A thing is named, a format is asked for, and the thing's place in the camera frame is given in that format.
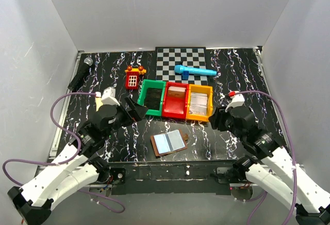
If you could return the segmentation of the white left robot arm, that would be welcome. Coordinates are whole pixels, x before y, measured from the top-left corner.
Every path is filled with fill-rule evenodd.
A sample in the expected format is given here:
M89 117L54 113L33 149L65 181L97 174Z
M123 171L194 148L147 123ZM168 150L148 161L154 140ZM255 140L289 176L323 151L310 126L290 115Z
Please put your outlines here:
M107 161L95 156L104 147L110 134L144 119L148 108L130 97L129 110L113 97L73 134L62 152L26 184L17 184L8 191L13 206L27 224L43 224L52 210L64 199L94 182L106 182L111 176Z

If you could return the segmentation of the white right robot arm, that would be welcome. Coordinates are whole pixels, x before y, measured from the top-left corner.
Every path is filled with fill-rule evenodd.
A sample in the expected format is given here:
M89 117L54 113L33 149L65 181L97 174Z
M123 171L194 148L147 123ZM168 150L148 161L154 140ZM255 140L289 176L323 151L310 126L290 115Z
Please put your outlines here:
M249 152L233 164L237 179L259 185L294 213L298 224L329 224L329 193L293 162L279 139L258 126L248 107L216 108L209 122L232 133Z

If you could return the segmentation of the brown leather card holder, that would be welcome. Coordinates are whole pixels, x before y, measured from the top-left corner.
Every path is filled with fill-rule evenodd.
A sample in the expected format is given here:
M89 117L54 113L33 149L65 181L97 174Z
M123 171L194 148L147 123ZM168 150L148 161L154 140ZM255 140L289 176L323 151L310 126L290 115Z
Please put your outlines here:
M172 154L187 149L188 135L177 129L151 136L155 157Z

